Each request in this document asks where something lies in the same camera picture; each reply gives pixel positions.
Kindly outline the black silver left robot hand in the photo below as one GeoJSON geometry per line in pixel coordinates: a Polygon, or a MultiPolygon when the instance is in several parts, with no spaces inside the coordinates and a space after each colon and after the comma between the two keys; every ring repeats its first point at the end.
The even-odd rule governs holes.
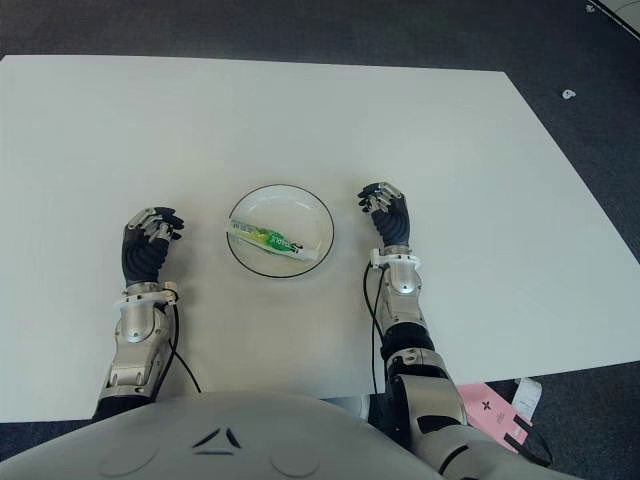
{"type": "Polygon", "coordinates": [[[147,207],[123,229],[121,265],[126,287],[157,283],[169,245],[181,238],[184,221],[169,207],[147,207]]]}

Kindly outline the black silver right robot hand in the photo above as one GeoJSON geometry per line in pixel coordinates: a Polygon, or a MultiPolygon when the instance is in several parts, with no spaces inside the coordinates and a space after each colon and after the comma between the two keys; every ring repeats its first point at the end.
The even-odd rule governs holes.
{"type": "Polygon", "coordinates": [[[368,214],[385,247],[409,246],[410,219],[406,197],[388,182],[366,185],[357,195],[361,211],[368,214]]]}

